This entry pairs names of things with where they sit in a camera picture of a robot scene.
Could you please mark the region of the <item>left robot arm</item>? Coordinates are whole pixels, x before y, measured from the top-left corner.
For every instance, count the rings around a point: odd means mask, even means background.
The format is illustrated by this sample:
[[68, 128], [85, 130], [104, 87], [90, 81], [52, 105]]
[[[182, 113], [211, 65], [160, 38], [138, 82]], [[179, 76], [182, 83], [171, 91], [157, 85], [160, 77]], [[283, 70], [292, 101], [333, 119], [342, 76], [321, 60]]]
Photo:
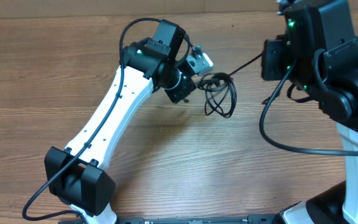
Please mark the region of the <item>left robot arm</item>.
[[119, 66], [110, 89], [84, 128], [64, 149], [45, 156], [45, 188], [69, 206], [78, 223], [117, 223], [110, 206], [115, 189], [107, 175], [114, 149], [141, 104], [161, 88], [173, 103], [194, 89], [193, 75], [209, 71], [210, 59], [199, 47], [177, 53], [188, 35], [179, 25], [158, 21], [152, 37], [119, 46]]

